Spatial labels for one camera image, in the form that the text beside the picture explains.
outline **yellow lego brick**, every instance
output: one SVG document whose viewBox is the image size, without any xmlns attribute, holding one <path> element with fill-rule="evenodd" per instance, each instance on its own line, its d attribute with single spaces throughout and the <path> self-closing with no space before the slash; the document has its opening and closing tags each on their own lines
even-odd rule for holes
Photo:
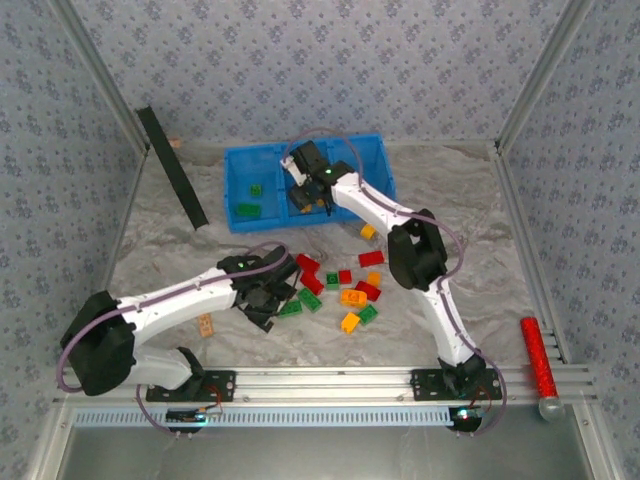
<svg viewBox="0 0 640 480">
<path fill-rule="evenodd" d="M 362 227 L 362 230 L 360 230 L 360 235 L 367 240 L 371 240 L 375 234 L 376 229 L 369 224 L 366 224 L 364 227 Z"/>
<path fill-rule="evenodd" d="M 382 279 L 380 272 L 369 272 L 367 275 L 367 283 L 378 288 L 380 286 L 380 280 Z"/>
<path fill-rule="evenodd" d="M 351 334 L 358 325 L 360 321 L 360 317 L 358 317 L 355 313 L 349 312 L 347 316 L 344 317 L 342 323 L 340 324 L 340 328 L 344 330 L 346 333 Z"/>
<path fill-rule="evenodd" d="M 203 338 L 213 335 L 213 319 L 210 313 L 198 315 L 198 325 L 200 327 L 200 335 L 202 335 Z"/>
<path fill-rule="evenodd" d="M 345 307 L 364 308 L 367 306 L 367 294 L 359 290 L 343 290 L 340 303 Z"/>
</svg>

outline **blue tray compartment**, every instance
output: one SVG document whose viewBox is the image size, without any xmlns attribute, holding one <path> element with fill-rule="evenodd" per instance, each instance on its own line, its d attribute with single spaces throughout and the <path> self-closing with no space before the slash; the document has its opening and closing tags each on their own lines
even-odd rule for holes
<svg viewBox="0 0 640 480">
<path fill-rule="evenodd" d="M 395 182 L 382 137 L 377 134 L 351 135 L 349 140 L 363 160 L 365 180 L 395 200 Z M 357 170 L 355 156 L 341 139 L 327 137 L 314 139 L 314 142 L 329 163 L 342 160 Z M 286 146 L 286 143 L 277 143 L 229 148 L 225 151 L 224 199 L 229 229 L 237 233 L 259 232 L 357 220 L 357 216 L 343 208 L 336 209 L 328 217 L 322 207 L 314 206 L 310 213 L 303 214 L 293 206 L 286 194 L 294 184 L 293 178 L 280 166 Z M 262 186 L 262 197 L 251 197 L 252 184 Z M 260 218 L 236 215 L 235 209 L 240 203 L 260 205 Z"/>
</svg>

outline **red tube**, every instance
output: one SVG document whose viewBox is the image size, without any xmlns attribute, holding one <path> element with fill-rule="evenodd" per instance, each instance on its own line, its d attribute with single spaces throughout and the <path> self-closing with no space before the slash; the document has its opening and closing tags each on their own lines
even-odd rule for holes
<svg viewBox="0 0 640 480">
<path fill-rule="evenodd" d="M 557 397 L 558 390 L 556 390 L 556 382 L 553 380 L 538 320 L 535 317 L 523 318 L 520 320 L 520 328 L 522 328 L 522 336 L 527 346 L 540 397 Z"/>
</svg>

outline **wall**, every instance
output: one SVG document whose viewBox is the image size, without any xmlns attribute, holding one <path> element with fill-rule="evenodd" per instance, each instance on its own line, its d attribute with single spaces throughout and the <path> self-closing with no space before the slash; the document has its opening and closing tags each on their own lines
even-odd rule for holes
<svg viewBox="0 0 640 480">
<path fill-rule="evenodd" d="M 596 4 L 509 159 L 573 360 L 640 478 L 640 6 Z"/>
<path fill-rule="evenodd" d="M 0 479 L 15 480 L 137 160 L 47 4 L 0 2 L 0 18 Z"/>
<path fill-rule="evenodd" d="M 128 103 L 188 140 L 493 139 L 564 0 L 76 0 Z"/>
</svg>

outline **table surface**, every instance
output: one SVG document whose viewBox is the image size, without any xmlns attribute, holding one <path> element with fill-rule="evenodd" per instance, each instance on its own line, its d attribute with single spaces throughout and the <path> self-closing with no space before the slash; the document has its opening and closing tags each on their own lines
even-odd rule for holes
<svg viewBox="0 0 640 480">
<path fill-rule="evenodd" d="M 472 338 L 500 364 L 528 363 L 519 320 L 533 311 L 500 192 L 486 151 L 447 147 L 387 147 L 399 201 L 432 210 L 466 246 L 452 293 Z M 226 366 L 397 366 L 437 364 L 435 341 L 410 291 L 397 285 L 388 265 L 361 269 L 358 254 L 385 248 L 380 237 L 359 235 L 364 222 L 231 234 L 223 202 L 223 164 L 206 149 L 177 151 L 210 225 L 194 231 L 157 158 L 150 156 L 128 223 L 110 290 L 117 296 L 141 294 L 196 276 L 218 260 L 266 240 L 287 243 L 322 263 L 320 277 L 342 268 L 354 282 L 380 271 L 380 312 L 372 323 L 347 335 L 340 322 L 350 311 L 339 291 L 325 291 L 317 313 L 275 319 L 269 334 L 237 309 L 213 312 L 214 335 L 201 338 L 197 320 L 167 330 L 149 343 L 185 346 L 204 365 Z M 457 261 L 453 242 L 443 234 L 449 268 Z"/>
</svg>

